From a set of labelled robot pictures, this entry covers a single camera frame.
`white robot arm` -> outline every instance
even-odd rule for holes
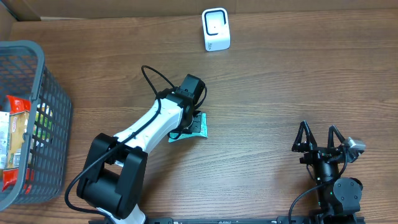
[[[109,218],[105,223],[145,222],[146,216],[137,203],[148,154],[169,132],[190,127],[195,105],[204,89],[205,84],[199,78],[187,75],[180,87],[160,92],[152,108],[132,126],[113,137],[101,133],[94,139],[85,169],[94,166],[80,179],[77,195],[106,213]],[[115,146],[118,150],[105,162],[121,166],[120,175],[105,169],[104,162],[97,162]]]

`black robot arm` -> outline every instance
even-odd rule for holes
[[[306,134],[305,142],[301,142],[303,132]],[[337,147],[334,145],[334,134],[341,143]],[[359,139],[345,139],[335,126],[329,128],[328,147],[318,147],[307,122],[301,122],[292,151],[304,153],[300,163],[313,167],[313,179],[317,186],[309,191],[317,190],[320,206],[320,209],[309,213],[308,223],[364,223],[359,222],[355,216],[355,213],[361,209],[359,201],[362,197],[362,183],[358,179],[341,177],[341,175],[347,163],[354,162],[365,151],[365,147]],[[344,163],[341,171],[338,168],[339,163]]]

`cable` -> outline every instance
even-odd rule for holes
[[[152,71],[154,71],[155,73],[157,73],[158,75],[160,75],[164,80],[166,80],[173,88],[174,85],[166,78],[164,77],[163,74],[161,74],[160,72],[158,72],[157,70],[147,66],[147,65],[143,65],[141,67],[141,71],[142,74],[144,76],[144,78],[147,80],[149,86],[152,88],[152,90],[154,91],[156,97],[157,97],[157,91],[156,88],[153,86],[152,82],[150,82],[148,76],[146,75],[144,68],[148,68]],[[67,187],[66,191],[65,191],[65,203],[66,205],[68,205],[68,207],[72,210],[78,211],[78,212],[85,212],[85,213],[91,213],[91,214],[97,214],[97,215],[102,215],[105,218],[107,218],[111,223],[115,223],[113,221],[113,219],[104,212],[98,211],[98,210],[92,210],[92,209],[85,209],[85,208],[79,208],[76,207],[74,205],[72,205],[69,201],[69,193],[72,189],[72,187],[93,167],[95,166],[97,163],[99,162],[104,162],[105,160],[107,160],[109,157],[112,156],[112,154],[114,154],[119,148],[121,148],[123,145],[125,145],[125,143],[127,143],[128,141],[132,140],[134,137],[137,136],[137,134],[139,134],[142,130],[144,130],[146,127],[148,127],[148,125],[151,124],[151,122],[153,122],[157,115],[160,114],[160,110],[162,109],[162,103],[160,102],[160,99],[157,97],[157,102],[159,104],[159,107],[155,113],[155,115],[153,115],[153,117],[151,117],[150,120],[148,120],[148,122],[146,122],[144,125],[142,125],[137,131],[133,132],[129,137],[127,137],[125,140],[123,140],[121,143],[117,144],[116,146],[114,146],[112,149],[110,149],[108,152],[104,153],[100,158],[98,158],[96,161],[94,161],[92,164],[90,164],[86,169],[84,169],[83,171],[81,171],[69,184],[69,186]]]
[[[313,168],[313,166],[312,166],[311,164],[307,164],[307,171],[308,171],[308,174],[310,174],[311,179],[312,179],[312,180],[315,180],[315,178],[313,178],[313,176],[312,176],[312,174],[311,174],[311,171],[310,171],[310,169],[308,168],[308,166],[311,166],[312,168]]]
[[[175,88],[175,86],[173,85],[172,82],[170,82],[169,79],[167,79],[163,74],[161,74],[160,72],[158,72],[156,69],[148,66],[148,65],[143,65],[141,66],[141,71],[142,74],[144,75],[145,79],[147,80],[148,84],[150,85],[150,87],[152,88],[152,90],[155,92],[155,95],[157,95],[156,89],[155,87],[152,85],[152,83],[149,81],[148,76],[146,75],[144,68],[148,68],[149,70],[154,71],[155,73],[157,73],[158,75],[160,75],[160,77],[162,77],[164,80],[166,80],[166,82],[168,82],[170,84],[170,86],[172,86],[173,88]]]
[[[333,179],[331,179],[331,180],[329,180],[329,181],[326,181],[326,182],[324,182],[324,183],[322,183],[322,184],[320,184],[320,185],[317,185],[317,186],[311,188],[310,190],[308,190],[308,191],[306,191],[306,192],[300,194],[300,195],[293,201],[293,203],[292,203],[292,205],[290,206],[290,209],[289,209],[289,224],[293,224],[293,223],[292,223],[292,213],[293,213],[294,205],[296,205],[296,203],[297,203],[302,197],[306,196],[306,194],[308,194],[308,193],[310,193],[310,192],[312,192],[312,191],[314,191],[314,190],[316,190],[316,189],[319,189],[319,188],[321,188],[321,187],[326,186],[327,184],[330,184],[330,183],[335,182],[336,180],[338,180],[338,179],[341,177],[341,175],[343,175],[343,172],[346,170],[346,168],[347,168],[347,163],[348,163],[348,156],[347,156],[347,151],[346,151],[345,148],[343,148],[343,154],[344,154],[344,166],[343,166],[343,168],[340,170],[340,172],[338,173],[338,175],[337,175],[335,178],[333,178]]]
[[[177,140],[181,136],[182,130],[180,132],[178,132],[177,136],[175,136],[175,137],[170,136],[170,133],[171,132],[167,133],[167,137],[169,137],[170,139],[173,139],[173,140]]]
[[[195,110],[197,110],[197,109],[201,106],[201,104],[204,102],[204,100],[206,99],[206,95],[207,95],[207,87],[205,86],[205,96],[203,97],[203,99],[201,99],[201,102],[198,103],[198,104],[195,106]]]
[[[327,214],[327,213],[325,213],[325,214],[323,214],[322,216],[321,216],[321,218],[320,218],[320,221],[322,222],[326,217],[328,217],[330,214]]]

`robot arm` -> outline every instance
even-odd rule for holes
[[[303,132],[306,135],[305,142],[301,142]],[[333,134],[341,143],[339,146],[335,147]],[[347,163],[356,161],[365,152],[365,148],[365,143],[359,139],[345,139],[335,126],[329,128],[328,147],[319,147],[307,122],[301,122],[292,151],[304,153],[300,163],[306,164],[307,170],[308,166],[313,167],[313,179],[317,186],[311,190],[317,190],[320,206],[319,210],[309,213],[307,223],[364,223],[355,215],[361,209],[359,201],[362,197],[362,183],[358,179],[341,175]],[[345,164],[341,171],[339,163]],[[289,220],[294,204],[289,211]]]
[[[167,133],[178,128],[183,117],[183,108],[168,99],[161,99],[160,101],[162,102],[162,109],[160,109],[159,115],[146,129],[137,134],[134,139],[128,141],[126,143],[127,146],[132,148],[140,147],[143,152],[149,154]],[[158,107],[159,104],[155,101],[152,108],[142,118],[126,130],[115,134],[114,137],[117,137],[119,142],[125,140],[148,122],[155,115]]]
[[[107,213],[114,223],[144,223],[145,215],[137,203],[148,154],[169,132],[189,128],[203,89],[205,84],[199,78],[187,75],[180,87],[160,92],[153,107],[132,126],[113,137],[103,133],[95,137],[84,169],[153,119],[159,110],[160,100],[161,109],[156,118],[105,160],[110,165],[123,167],[120,175],[105,169],[104,162],[98,162],[80,179],[77,196]]]

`white device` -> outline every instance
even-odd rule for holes
[[[225,50],[231,45],[228,14],[219,7],[207,9],[201,15],[207,51]]]

